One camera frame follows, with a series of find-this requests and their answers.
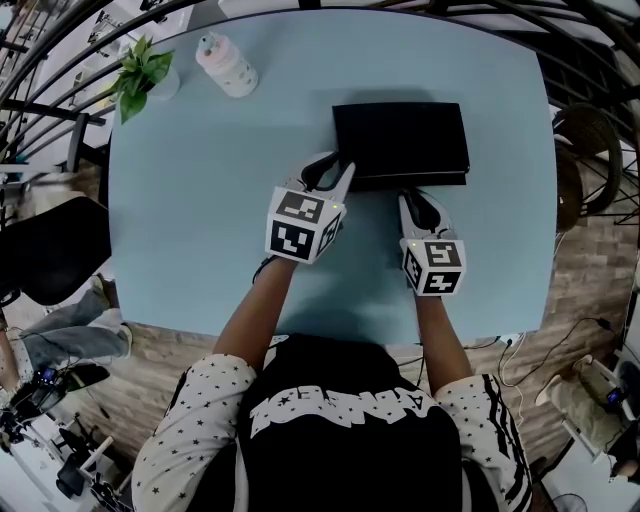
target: cable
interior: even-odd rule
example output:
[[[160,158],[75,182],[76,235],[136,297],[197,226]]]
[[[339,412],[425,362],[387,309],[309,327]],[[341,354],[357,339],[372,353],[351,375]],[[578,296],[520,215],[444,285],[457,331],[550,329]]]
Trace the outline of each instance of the cable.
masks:
[[[495,345],[496,343],[498,343],[498,340],[500,339],[500,336],[496,336],[496,339],[493,340],[491,343],[487,344],[487,345],[482,345],[480,347],[463,347],[465,350],[477,350],[479,348],[487,348],[490,347],[491,345]]]
[[[422,363],[420,363],[420,373],[418,374],[418,382],[416,382],[416,387],[420,387],[420,381],[422,380],[422,371],[424,370],[424,357],[422,358]]]
[[[516,388],[516,391],[520,394],[520,405],[518,406],[518,418],[519,418],[519,423],[516,425],[518,428],[520,428],[520,425],[522,425],[524,423],[524,416],[522,416],[522,405],[524,404],[524,395],[522,394],[522,391],[520,391],[520,388],[514,384],[508,384],[507,381],[504,378],[504,371],[505,368],[507,367],[507,365],[511,362],[511,360],[516,356],[516,354],[518,353],[518,351],[520,350],[520,347],[522,347],[522,345],[524,344],[524,340],[526,339],[527,335],[526,334],[522,334],[521,337],[518,339],[520,344],[516,347],[516,349],[514,350],[513,354],[511,354],[511,356],[509,357],[509,359],[507,359],[507,361],[504,363],[504,365],[502,366],[502,368],[500,369],[500,367],[498,367],[499,373],[498,373],[498,377],[500,378],[500,382],[502,383],[503,386],[507,387],[507,388]]]
[[[418,361],[420,361],[421,359],[424,359],[423,357],[417,357],[415,359],[412,359],[411,361],[405,361],[404,363],[400,363],[398,364],[398,368],[400,368],[401,366],[407,366],[408,364],[413,364],[413,363],[417,363]]]
[[[580,323],[584,322],[585,320],[593,320],[594,322],[596,322],[600,327],[602,327],[603,329],[606,329],[608,331],[611,331],[611,323],[608,322],[607,320],[605,320],[604,318],[593,318],[593,317],[584,317],[581,318],[580,320],[578,320],[573,327],[569,330],[569,332],[567,333],[567,335],[562,338],[558,343],[556,343],[553,347],[551,347],[549,349],[549,351],[546,353],[546,355],[544,356],[544,359],[542,360],[542,362],[537,365],[535,368],[533,368],[529,373],[527,373],[524,377],[522,377],[518,382],[514,382],[512,385],[513,386],[519,386],[520,384],[522,384],[525,379],[529,378],[529,376],[531,374],[533,374],[534,372],[536,372],[537,370],[539,370],[540,368],[542,368],[542,366],[544,366],[544,363],[547,362],[547,359],[549,358],[549,356],[551,355],[551,352],[553,352],[555,349],[557,349],[560,345],[562,345],[568,338],[569,336],[571,336],[571,334],[573,333],[573,331],[576,329],[576,327],[578,327],[578,325],[580,325]],[[502,352],[502,356],[500,356],[500,362],[498,363],[498,372],[500,371],[500,367],[501,367],[501,363],[502,363],[502,358],[504,357],[505,352],[507,351],[507,349],[509,348],[510,345],[508,345],[504,351]]]
[[[555,257],[556,254],[558,254],[558,249],[560,249],[560,244],[562,243],[562,241],[564,240],[564,237],[567,236],[567,233],[562,233],[562,235],[560,235],[560,241],[558,243],[556,243],[556,249],[555,251],[553,251],[553,256]]]

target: person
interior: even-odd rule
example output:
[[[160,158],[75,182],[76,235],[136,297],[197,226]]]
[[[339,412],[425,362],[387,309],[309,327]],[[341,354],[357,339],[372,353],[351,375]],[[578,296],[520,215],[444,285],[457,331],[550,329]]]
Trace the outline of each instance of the person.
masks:
[[[131,330],[104,291],[100,276],[77,304],[49,313],[30,329],[9,340],[0,329],[0,409],[6,408],[34,371],[57,367],[74,359],[126,357]]]
[[[213,353],[182,375],[137,457],[135,509],[527,510],[515,422],[497,379],[473,375],[441,299],[415,297],[432,397],[373,343],[271,345],[296,267],[263,266]]]

